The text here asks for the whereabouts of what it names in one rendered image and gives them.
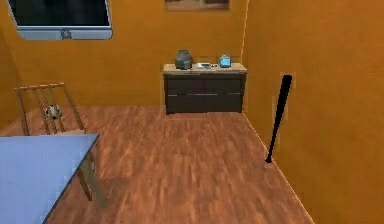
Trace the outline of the dark chest of drawers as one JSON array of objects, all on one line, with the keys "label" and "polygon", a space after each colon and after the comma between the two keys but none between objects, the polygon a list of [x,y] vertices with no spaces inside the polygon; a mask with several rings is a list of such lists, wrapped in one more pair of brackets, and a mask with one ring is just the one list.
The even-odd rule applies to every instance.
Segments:
[{"label": "dark chest of drawers", "polygon": [[177,69],[163,67],[165,107],[167,114],[243,111],[247,69],[241,63],[230,68],[211,67]]}]

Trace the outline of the dark grey rounded object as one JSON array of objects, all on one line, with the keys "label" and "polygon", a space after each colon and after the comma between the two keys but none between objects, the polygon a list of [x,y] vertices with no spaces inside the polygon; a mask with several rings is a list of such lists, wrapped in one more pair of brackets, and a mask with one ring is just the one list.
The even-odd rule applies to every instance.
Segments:
[{"label": "dark grey rounded object", "polygon": [[187,70],[192,68],[192,57],[188,50],[179,50],[175,57],[177,69]]}]

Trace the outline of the black baseball bat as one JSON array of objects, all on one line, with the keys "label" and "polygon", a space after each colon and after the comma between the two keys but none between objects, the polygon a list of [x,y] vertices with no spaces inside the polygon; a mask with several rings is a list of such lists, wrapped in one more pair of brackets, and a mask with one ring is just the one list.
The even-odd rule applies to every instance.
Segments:
[{"label": "black baseball bat", "polygon": [[285,105],[286,105],[287,98],[289,95],[291,83],[292,83],[292,76],[290,74],[284,74],[282,77],[282,82],[281,82],[280,91],[279,91],[279,97],[278,97],[278,101],[277,101],[276,114],[275,114],[275,119],[274,119],[271,141],[270,141],[270,145],[268,148],[268,154],[267,154],[267,157],[265,159],[266,163],[272,162],[273,149],[274,149],[277,133],[278,133],[278,130],[279,130],[279,127],[281,124],[281,120],[282,120],[282,117],[284,114],[284,109],[285,109]]}]

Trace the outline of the small grey white ball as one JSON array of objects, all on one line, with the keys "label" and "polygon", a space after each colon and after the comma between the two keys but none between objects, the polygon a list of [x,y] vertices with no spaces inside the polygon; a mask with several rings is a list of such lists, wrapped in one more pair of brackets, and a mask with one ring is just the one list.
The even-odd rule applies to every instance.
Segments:
[{"label": "small grey white ball", "polygon": [[44,109],[44,113],[47,117],[52,118],[53,120],[62,116],[62,110],[58,105],[49,105]]}]

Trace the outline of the wooden slatted chair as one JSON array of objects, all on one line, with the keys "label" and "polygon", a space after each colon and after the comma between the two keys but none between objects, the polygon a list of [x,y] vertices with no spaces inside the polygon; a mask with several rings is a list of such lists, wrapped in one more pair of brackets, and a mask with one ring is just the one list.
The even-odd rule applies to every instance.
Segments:
[{"label": "wooden slatted chair", "polygon": [[[56,103],[56,99],[54,96],[54,89],[56,88],[63,90],[64,95],[69,103],[70,109],[74,115],[77,124],[77,129],[67,130],[64,127],[62,121],[62,113],[59,111],[59,106]],[[87,133],[84,123],[82,122],[80,114],[77,110],[77,107],[64,83],[17,87],[14,89],[14,91],[18,102],[21,127],[25,136],[30,135],[26,110],[22,97],[23,93],[25,92],[31,92],[34,96],[40,114],[42,116],[43,127],[47,135],[69,135]]]}]

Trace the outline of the grey framed television set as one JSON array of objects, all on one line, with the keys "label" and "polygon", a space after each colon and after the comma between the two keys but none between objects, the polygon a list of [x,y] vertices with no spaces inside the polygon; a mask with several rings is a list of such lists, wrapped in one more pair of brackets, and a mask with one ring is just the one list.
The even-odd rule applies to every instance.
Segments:
[{"label": "grey framed television set", "polygon": [[7,0],[25,40],[108,40],[108,0]]}]

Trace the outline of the blue top table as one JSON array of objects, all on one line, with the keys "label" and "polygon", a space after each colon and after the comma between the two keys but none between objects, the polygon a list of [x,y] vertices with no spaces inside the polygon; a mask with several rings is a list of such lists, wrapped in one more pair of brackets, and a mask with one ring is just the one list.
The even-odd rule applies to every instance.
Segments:
[{"label": "blue top table", "polygon": [[0,224],[45,224],[98,138],[0,137]]}]

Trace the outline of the framed wall picture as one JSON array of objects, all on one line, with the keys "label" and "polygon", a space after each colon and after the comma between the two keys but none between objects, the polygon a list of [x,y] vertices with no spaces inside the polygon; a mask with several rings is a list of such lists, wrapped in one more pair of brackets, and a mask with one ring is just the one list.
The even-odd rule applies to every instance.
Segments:
[{"label": "framed wall picture", "polygon": [[165,0],[171,11],[229,10],[230,0]]}]

